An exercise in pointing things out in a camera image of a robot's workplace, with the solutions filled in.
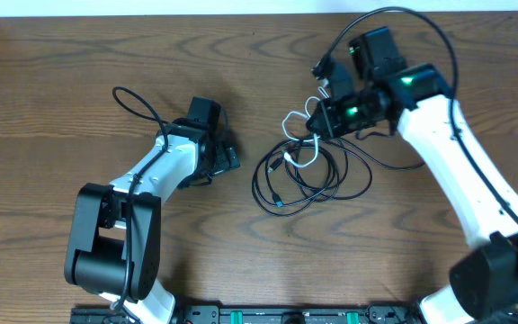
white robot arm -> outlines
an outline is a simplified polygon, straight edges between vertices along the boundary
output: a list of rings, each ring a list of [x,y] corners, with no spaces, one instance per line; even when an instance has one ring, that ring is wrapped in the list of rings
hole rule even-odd
[[[473,136],[458,102],[453,111],[469,152],[518,215],[518,195]],[[517,224],[474,171],[454,139],[449,123],[449,99],[439,94],[417,103],[413,111],[405,109],[397,130],[433,172],[459,217],[469,247],[476,249],[488,244],[495,232],[504,237],[517,234]],[[461,308],[449,285],[423,299],[420,307],[428,323],[464,324],[474,320]]]
[[[130,319],[169,323],[175,299],[156,279],[161,208],[175,188],[201,185],[193,182],[202,179],[210,184],[213,176],[239,167],[235,149],[224,136],[215,135],[221,109],[209,99],[194,97],[187,118],[165,126],[168,145],[165,135],[158,135],[155,146],[128,173],[109,185],[86,184],[81,189],[65,264],[70,284],[119,305]],[[124,241],[106,238],[99,228],[123,229],[127,236]]]

black cable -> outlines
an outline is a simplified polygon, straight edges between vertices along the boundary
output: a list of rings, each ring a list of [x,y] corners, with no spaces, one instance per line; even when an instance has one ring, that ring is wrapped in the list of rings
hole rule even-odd
[[[355,132],[355,138],[357,140],[366,140],[369,136],[378,136],[378,137],[386,137],[386,138],[393,137],[392,135],[383,134],[382,132],[378,132],[378,131],[372,131],[369,134],[361,137],[361,131],[360,130]]]
[[[295,160],[299,159],[299,153],[303,149],[312,150],[315,149],[314,145],[310,142],[306,142],[303,139],[296,141],[296,140],[284,140],[277,145],[275,145],[274,148],[272,148],[260,161],[259,164],[257,164],[257,167],[255,168],[255,172],[253,173],[253,179],[251,182],[251,192],[253,194],[253,197],[255,199],[255,202],[257,205],[266,213],[277,216],[277,217],[289,217],[296,215],[300,212],[305,211],[312,203],[322,203],[329,200],[351,200],[354,198],[357,198],[361,196],[362,194],[366,193],[369,188],[371,187],[371,183],[373,180],[373,173],[371,171],[371,167],[369,164],[356,152],[348,149],[345,147],[345,143],[356,148],[360,153],[362,153],[365,157],[370,158],[373,162],[379,164],[382,167],[385,167],[390,170],[412,170],[417,169],[423,165],[419,164],[416,166],[388,166],[380,161],[378,161],[376,158],[369,155],[367,152],[362,150],[361,148],[355,146],[350,141],[346,139],[333,139],[329,141],[321,141],[319,142],[319,154],[323,156],[323,158],[326,161],[326,177],[323,181],[323,184],[320,186],[307,184],[307,182],[303,179],[299,172],[299,168],[296,166],[293,166],[291,163],[287,162],[283,159],[283,150],[289,152],[291,155],[294,155],[293,158]],[[322,144],[326,144],[328,146],[334,147],[336,149],[340,149],[344,153],[344,163],[345,163],[345,169],[343,171],[343,174],[341,175],[339,171],[339,166],[337,165],[335,158],[333,155],[325,148],[322,147]],[[339,188],[341,184],[344,182],[345,178],[347,177],[347,174],[349,172],[349,157],[356,158],[359,162],[361,162],[365,168],[367,169],[367,172],[369,173],[369,181],[365,185],[363,189],[361,189],[358,193],[347,195],[347,196],[339,196],[337,193],[339,192]],[[270,164],[270,161],[272,158],[275,158],[275,160]],[[275,192],[275,190],[272,187],[270,175],[273,171],[277,169],[281,165],[281,162],[285,162],[285,170],[287,172],[287,176],[289,179],[297,185],[299,188],[301,194],[303,195],[303,198],[298,199],[293,202],[282,202],[281,197]],[[264,164],[264,175],[265,175],[265,181],[267,183],[267,187],[269,189],[269,192],[272,195],[272,199],[267,199],[259,186],[259,170],[261,168],[261,165]],[[291,211],[291,212],[275,212],[269,210],[269,208],[286,208],[286,207],[295,207],[300,206],[297,210]]]
[[[142,104],[144,104],[149,111],[153,114],[153,118],[147,117],[141,113],[135,112],[131,108],[129,108],[127,105],[121,102],[119,97],[117,96],[117,91],[121,90],[123,92],[128,93],[129,95],[132,95],[136,99],[138,99]],[[133,218],[133,194],[135,192],[135,187],[137,186],[139,180],[143,176],[143,174],[151,167],[155,161],[157,161],[160,157],[162,157],[169,145],[169,140],[167,138],[167,131],[165,130],[165,125],[167,121],[163,121],[161,118],[159,118],[159,115],[151,107],[151,105],[146,102],[143,98],[141,98],[138,94],[135,94],[128,88],[122,87],[122,86],[115,86],[112,90],[113,98],[119,104],[121,107],[123,107],[126,111],[133,113],[136,116],[139,116],[141,118],[145,118],[150,121],[157,122],[159,124],[159,128],[161,129],[161,134],[163,135],[164,139],[164,145],[161,148],[157,154],[151,158],[135,175],[133,175],[133,179],[131,180],[131,184],[129,185],[129,190],[127,194],[127,201],[126,201],[126,212],[125,212],[125,243],[126,243],[126,260],[125,260],[125,278],[123,280],[123,292],[121,293],[121,297],[112,305],[112,309],[114,311],[121,311],[123,308],[123,303],[127,299],[127,297],[130,294],[130,280],[131,280],[131,271],[132,271],[132,260],[131,260],[131,251],[132,251],[132,239],[131,239],[131,219]]]
[[[131,311],[127,307],[123,306],[123,308],[121,310],[123,311],[125,316],[127,316],[128,319],[132,319],[134,323],[137,323],[137,324],[141,323],[141,320],[138,317],[131,314]]]
[[[352,29],[353,26],[356,24],[364,21],[365,19],[375,15],[375,14],[381,14],[385,12],[402,12],[406,14],[411,14],[416,18],[421,19],[425,23],[429,24],[441,37],[442,41],[445,43],[445,47],[447,48],[449,55],[451,57],[451,68],[452,68],[452,82],[451,82],[451,93],[450,93],[450,100],[449,100],[449,120],[451,124],[451,129],[453,131],[454,139],[457,140],[457,143],[459,144],[461,150],[463,151],[463,154],[465,155],[465,158],[469,161],[479,178],[483,181],[485,186],[488,188],[489,192],[495,197],[495,199],[499,202],[499,205],[501,208],[506,211],[506,213],[513,219],[513,221],[518,225],[518,216],[514,213],[514,211],[511,209],[509,202],[507,202],[501,194],[494,188],[494,186],[491,184],[491,182],[488,180],[488,178],[485,176],[481,168],[478,166],[475,159],[471,156],[469,150],[467,149],[467,146],[463,142],[463,139],[460,136],[461,129],[457,126],[457,123],[455,122],[455,116],[454,116],[454,104],[455,104],[455,97],[457,95],[457,89],[459,87],[459,63],[457,62],[457,57],[455,56],[455,50],[452,47],[451,41],[449,38],[445,35],[445,33],[442,31],[441,27],[439,27],[434,21],[432,21],[429,17],[418,13],[414,10],[405,8],[405,7],[399,7],[399,6],[389,6],[380,8],[377,10],[373,10],[369,13],[366,13],[351,23],[349,23],[343,31],[339,33],[335,41],[331,44],[331,47],[327,51],[327,53],[323,56],[319,64],[325,63],[327,59],[331,57],[331,53],[333,50],[337,47],[343,36]]]

green connector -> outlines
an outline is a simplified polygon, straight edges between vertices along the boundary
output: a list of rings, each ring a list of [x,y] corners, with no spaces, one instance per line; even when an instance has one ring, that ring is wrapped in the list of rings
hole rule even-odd
[[[243,313],[239,310],[231,311],[231,324],[243,324]]]
[[[348,312],[347,313],[347,324],[359,324],[359,313]]]

wood grain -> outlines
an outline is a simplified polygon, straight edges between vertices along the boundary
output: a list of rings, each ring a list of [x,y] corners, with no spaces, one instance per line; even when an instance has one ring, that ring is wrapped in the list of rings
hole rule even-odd
[[[240,147],[240,169],[174,193],[163,209],[159,278],[172,293],[225,304],[354,304],[409,301],[446,284],[468,250],[426,169],[371,165],[363,197],[288,219],[266,216],[252,199],[256,162],[281,139],[286,112],[316,93],[309,71],[352,18],[0,19],[0,322],[65,323],[74,305],[101,302],[63,278],[76,193],[128,171],[156,132],[116,105],[113,86],[137,91],[167,120],[184,115],[194,95],[213,98]],[[433,18],[457,49],[463,111],[518,192],[518,13]],[[412,18],[388,14],[353,36],[383,24],[412,63],[449,72],[441,42]],[[417,160],[400,139],[363,146],[385,162]],[[353,171],[346,192],[363,185],[363,171]],[[285,199],[295,194],[276,185]]]

white cable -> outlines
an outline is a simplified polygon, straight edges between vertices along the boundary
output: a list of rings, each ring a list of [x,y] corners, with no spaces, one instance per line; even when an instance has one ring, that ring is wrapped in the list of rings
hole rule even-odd
[[[319,93],[320,93],[321,95],[323,95],[323,97],[324,97],[325,99],[327,99],[327,98],[329,97],[329,94],[327,93],[327,91],[325,90],[325,88],[324,88],[323,86],[319,86],[319,87],[317,88],[317,90],[319,90]]]
[[[319,90],[319,93],[321,95],[323,95],[324,98],[328,98],[329,97],[329,94],[327,94],[327,92],[325,91],[325,89],[323,87],[319,87],[318,88]],[[305,118],[306,120],[308,120],[310,117],[311,117],[311,114],[309,113],[309,109],[308,109],[308,106],[309,106],[309,102],[311,100],[317,100],[317,101],[321,101],[321,99],[319,97],[316,97],[316,96],[310,96],[309,98],[307,98],[307,101],[305,102],[305,113],[302,113],[302,112],[295,112],[295,111],[292,111],[292,112],[289,112],[287,114],[287,117],[285,117],[285,119],[281,122],[281,127],[283,128],[283,133],[285,133],[285,136],[287,136],[288,139],[290,140],[296,140],[296,141],[299,141],[299,139],[291,136],[288,132],[287,132],[287,128],[285,127],[285,122],[293,115],[293,114],[296,114],[298,116],[301,116],[303,118]],[[289,154],[289,152],[287,151],[283,151],[283,158],[291,163],[292,165],[294,165],[295,167],[307,167],[309,166],[311,163],[315,162],[315,160],[317,159],[318,155],[319,155],[319,143],[318,143],[318,135],[317,134],[314,134],[313,135],[313,139],[305,139],[304,141],[306,142],[313,142],[314,143],[314,149],[315,149],[315,154],[313,155],[313,158],[307,162],[307,163],[304,163],[304,164],[299,164],[297,162],[295,162],[293,160],[293,157],[291,156],[291,154]]]
[[[305,113],[307,114],[308,117],[311,117],[311,114],[309,113],[309,109],[308,109],[309,102],[313,99],[315,99],[317,101],[321,101],[321,99],[319,99],[318,97],[315,97],[314,95],[307,98],[307,101],[305,102]]]
[[[299,116],[301,116],[301,117],[305,118],[306,120],[307,120],[307,119],[309,119],[309,116],[308,116],[308,115],[306,115],[305,113],[302,113],[302,112],[295,112],[295,111],[292,111],[292,112],[289,112],[289,113],[287,114],[287,117],[285,117],[285,119],[281,122],[281,126],[283,127],[283,132],[285,133],[285,136],[287,136],[287,138],[288,138],[289,140],[299,140],[299,139],[294,138],[294,137],[292,137],[291,135],[289,135],[289,133],[287,132],[287,128],[285,127],[285,122],[289,119],[289,117],[291,117],[291,116],[292,116],[292,114],[299,115]]]
[[[299,163],[293,161],[293,157],[291,156],[291,154],[289,154],[288,151],[283,151],[283,158],[285,159],[285,161],[291,163],[295,167],[307,167],[311,163],[315,162],[315,160],[317,159],[317,156],[319,155],[319,141],[317,139],[318,139],[318,136],[313,135],[313,141],[315,142],[315,155],[313,156],[313,158],[311,158],[311,160],[309,162],[307,162],[305,164],[299,164]]]

